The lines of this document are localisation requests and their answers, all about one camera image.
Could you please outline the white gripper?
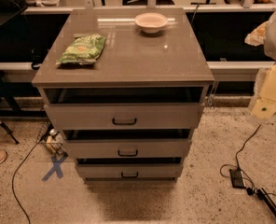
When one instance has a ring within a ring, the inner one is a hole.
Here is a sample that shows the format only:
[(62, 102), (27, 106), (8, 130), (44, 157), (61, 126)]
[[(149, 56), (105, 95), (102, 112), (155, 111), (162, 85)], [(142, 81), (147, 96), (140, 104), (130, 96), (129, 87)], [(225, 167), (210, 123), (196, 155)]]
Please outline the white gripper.
[[(264, 44), (267, 22), (261, 23), (244, 42), (251, 46)], [(258, 97), (253, 97), (248, 106), (247, 120), (252, 124), (262, 124), (270, 120), (276, 113), (276, 63), (265, 71), (265, 78), (258, 92)]]

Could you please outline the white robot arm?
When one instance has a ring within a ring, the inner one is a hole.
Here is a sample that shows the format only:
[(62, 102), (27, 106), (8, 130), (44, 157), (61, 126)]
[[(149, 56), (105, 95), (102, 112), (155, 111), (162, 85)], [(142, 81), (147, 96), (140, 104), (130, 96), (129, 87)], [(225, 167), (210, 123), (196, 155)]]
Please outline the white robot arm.
[(246, 36), (251, 46), (262, 45), (266, 56), (274, 60), (271, 68), (261, 68), (255, 78), (254, 97), (249, 104), (250, 119), (262, 123), (276, 113), (276, 11)]

